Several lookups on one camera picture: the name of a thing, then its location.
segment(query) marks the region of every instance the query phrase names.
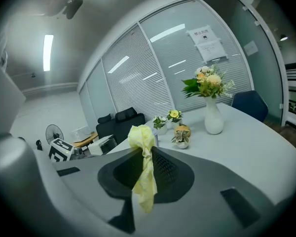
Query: small ceiling lamp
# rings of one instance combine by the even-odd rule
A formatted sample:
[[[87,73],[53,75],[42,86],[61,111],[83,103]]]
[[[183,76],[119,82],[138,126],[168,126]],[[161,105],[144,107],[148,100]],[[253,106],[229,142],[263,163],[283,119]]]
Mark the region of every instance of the small ceiling lamp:
[[[285,34],[281,34],[281,41],[287,40],[288,37]]]

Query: glass wall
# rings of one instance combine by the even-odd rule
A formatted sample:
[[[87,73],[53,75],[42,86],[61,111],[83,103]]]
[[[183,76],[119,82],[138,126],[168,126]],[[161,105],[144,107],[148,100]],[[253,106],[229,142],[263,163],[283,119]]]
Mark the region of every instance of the glass wall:
[[[220,38],[226,57],[205,64],[200,52],[187,31],[209,25]],[[141,22],[141,26],[151,42],[163,73],[166,77],[175,107],[181,111],[205,106],[204,98],[185,98],[182,93],[183,79],[195,76],[197,68],[217,63],[219,69],[227,71],[225,81],[234,80],[236,89],[230,93],[251,90],[248,71],[239,49],[223,24],[197,0],[173,5],[155,13]],[[223,96],[217,102],[231,103]]]
[[[90,131],[96,131],[96,126],[98,124],[97,119],[94,115],[94,111],[91,105],[90,96],[88,93],[87,84],[85,83],[79,93],[79,98],[81,102],[81,106],[83,109],[83,113],[85,115],[85,119],[87,120],[88,127]]]
[[[122,36],[102,57],[118,112],[134,107],[147,120],[172,108],[158,64],[139,26]]]
[[[91,73],[87,86],[95,116],[101,118],[111,114],[114,117],[116,111],[104,76],[102,62],[99,62]]]

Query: yellow cloth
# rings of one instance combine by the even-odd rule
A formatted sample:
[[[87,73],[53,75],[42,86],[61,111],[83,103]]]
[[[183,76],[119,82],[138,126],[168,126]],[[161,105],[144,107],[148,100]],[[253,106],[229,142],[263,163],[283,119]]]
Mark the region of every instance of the yellow cloth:
[[[143,149],[143,172],[136,182],[133,192],[139,195],[139,205],[144,212],[150,213],[154,195],[157,193],[151,155],[151,148],[155,146],[155,139],[151,128],[147,125],[132,126],[128,134],[128,142],[132,148]]]

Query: desk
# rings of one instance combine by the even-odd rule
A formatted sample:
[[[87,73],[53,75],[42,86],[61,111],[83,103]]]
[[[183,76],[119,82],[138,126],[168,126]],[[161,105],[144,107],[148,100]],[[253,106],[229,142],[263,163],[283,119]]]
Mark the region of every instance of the desk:
[[[80,142],[74,142],[74,147],[75,148],[82,148],[84,146],[87,146],[92,142],[92,140],[94,140],[98,136],[99,135],[96,132],[92,133],[92,135],[89,138],[86,138],[85,140],[80,141]]]
[[[225,120],[221,134],[205,130],[205,108],[184,113],[191,128],[190,146],[171,143],[173,129],[159,135],[159,146],[220,163],[259,188],[277,204],[296,191],[296,148],[281,135],[253,117],[225,104],[218,104]],[[146,123],[152,127],[152,121]],[[127,139],[109,152],[130,148]]]

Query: blue chair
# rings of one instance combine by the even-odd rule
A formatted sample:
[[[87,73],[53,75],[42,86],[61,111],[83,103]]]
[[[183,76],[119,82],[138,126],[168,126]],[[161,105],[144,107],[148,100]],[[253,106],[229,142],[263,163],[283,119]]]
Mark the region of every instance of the blue chair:
[[[236,93],[231,106],[263,122],[268,114],[265,101],[255,90]]]

